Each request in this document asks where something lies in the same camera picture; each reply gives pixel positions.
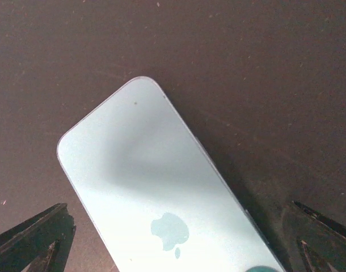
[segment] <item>green object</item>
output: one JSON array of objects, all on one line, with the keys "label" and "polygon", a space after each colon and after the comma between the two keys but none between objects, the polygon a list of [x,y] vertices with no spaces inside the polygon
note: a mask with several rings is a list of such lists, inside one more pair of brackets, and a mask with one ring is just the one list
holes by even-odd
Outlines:
[{"label": "green object", "polygon": [[246,272],[277,272],[277,271],[267,266],[255,266],[253,268],[250,268]]}]

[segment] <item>apple logo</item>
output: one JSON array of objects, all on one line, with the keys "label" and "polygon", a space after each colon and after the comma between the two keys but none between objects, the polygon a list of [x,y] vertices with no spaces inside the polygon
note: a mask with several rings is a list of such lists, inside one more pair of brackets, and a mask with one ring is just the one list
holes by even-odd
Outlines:
[{"label": "apple logo", "polygon": [[[185,243],[189,238],[188,226],[178,216],[166,212],[160,219],[153,220],[150,226],[151,234],[162,239],[163,250],[174,249],[178,244]],[[180,257],[180,249],[176,247],[175,257]]]}]

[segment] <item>dark brown surface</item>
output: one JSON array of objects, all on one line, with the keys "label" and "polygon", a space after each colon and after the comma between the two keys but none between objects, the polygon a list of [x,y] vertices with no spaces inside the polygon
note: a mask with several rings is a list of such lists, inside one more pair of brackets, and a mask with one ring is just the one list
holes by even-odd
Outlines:
[{"label": "dark brown surface", "polygon": [[290,199],[346,226],[346,1],[0,0],[0,233],[67,202],[66,271],[114,264],[59,138],[154,78],[285,262]]}]

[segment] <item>table surface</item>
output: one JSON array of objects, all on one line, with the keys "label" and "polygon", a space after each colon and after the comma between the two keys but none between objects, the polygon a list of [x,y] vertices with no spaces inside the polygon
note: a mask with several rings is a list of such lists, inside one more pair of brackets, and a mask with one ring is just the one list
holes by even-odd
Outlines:
[{"label": "table surface", "polygon": [[346,226],[346,2],[0,1],[0,233],[67,202],[66,271],[117,271],[57,157],[129,79],[154,78],[288,267],[296,199]]}]

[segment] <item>phone back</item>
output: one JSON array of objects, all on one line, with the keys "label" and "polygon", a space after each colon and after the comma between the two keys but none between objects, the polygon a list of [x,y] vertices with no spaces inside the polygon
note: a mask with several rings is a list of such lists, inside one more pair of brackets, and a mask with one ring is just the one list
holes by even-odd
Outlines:
[{"label": "phone back", "polygon": [[283,271],[152,79],[122,86],[57,153],[120,272]]}]

